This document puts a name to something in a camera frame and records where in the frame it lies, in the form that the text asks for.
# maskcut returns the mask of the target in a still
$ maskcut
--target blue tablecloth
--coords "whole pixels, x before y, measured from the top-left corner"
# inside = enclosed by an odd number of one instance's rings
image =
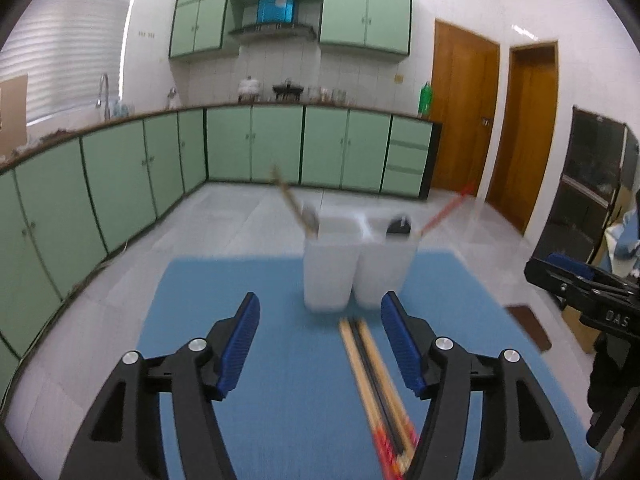
[[[337,330],[338,318],[367,320],[418,433],[428,402],[404,387],[380,313],[350,304],[340,314],[305,309],[300,258],[174,260],[156,291],[138,343],[145,357],[172,353],[232,316],[247,292],[262,307],[260,326],[238,387],[214,408],[239,480],[380,478],[364,410]],[[409,314],[469,352],[497,356],[515,348],[548,395],[583,476],[596,452],[574,409],[532,342],[450,253],[419,253],[399,295]],[[459,479],[473,476],[482,411],[472,394]],[[172,480],[182,479],[171,399],[161,396],[162,438]]]

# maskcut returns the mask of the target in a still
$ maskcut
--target tiled floor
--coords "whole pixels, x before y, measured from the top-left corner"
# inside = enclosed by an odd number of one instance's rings
[[[424,224],[452,196],[432,191],[426,203],[344,192],[295,190],[327,210],[383,208]],[[209,184],[116,257],[53,327],[18,384],[6,425],[42,476],[57,479],[84,414],[117,359],[135,348],[146,311],[176,256],[225,257],[303,253],[303,232],[274,187]],[[585,427],[591,359],[582,353],[550,300],[522,274],[532,247],[491,206],[474,199],[420,244],[456,253],[501,304],[527,303],[553,347],[544,354]]]

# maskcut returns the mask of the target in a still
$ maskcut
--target drawer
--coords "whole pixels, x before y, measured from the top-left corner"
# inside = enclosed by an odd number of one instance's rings
[[[424,165],[427,162],[427,150],[418,148],[406,148],[397,144],[389,145],[389,154],[386,158],[386,166],[396,166],[407,168],[408,170],[424,172]]]
[[[422,186],[422,175],[386,170],[382,191],[402,195],[418,196]]]
[[[394,117],[394,123],[391,126],[391,140],[410,142],[428,148],[432,127],[433,124],[428,121]]]

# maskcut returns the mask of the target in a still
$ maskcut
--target white roller blind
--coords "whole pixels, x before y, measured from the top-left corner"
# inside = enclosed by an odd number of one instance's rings
[[[130,0],[33,0],[0,51],[0,80],[28,74],[27,122],[95,101],[119,85]]]

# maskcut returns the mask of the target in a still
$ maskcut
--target metal screw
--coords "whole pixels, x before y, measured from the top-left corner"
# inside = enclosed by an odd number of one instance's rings
[[[207,342],[202,338],[192,339],[189,341],[189,350],[192,352],[201,352],[207,347]]]
[[[439,337],[436,339],[436,346],[440,350],[451,350],[453,348],[453,341],[448,337]]]
[[[518,354],[515,350],[505,350],[504,358],[507,359],[510,363],[517,363],[520,360],[520,354]]]
[[[139,357],[140,355],[138,354],[138,352],[127,352],[122,356],[122,362],[126,365],[132,365],[138,360]]]

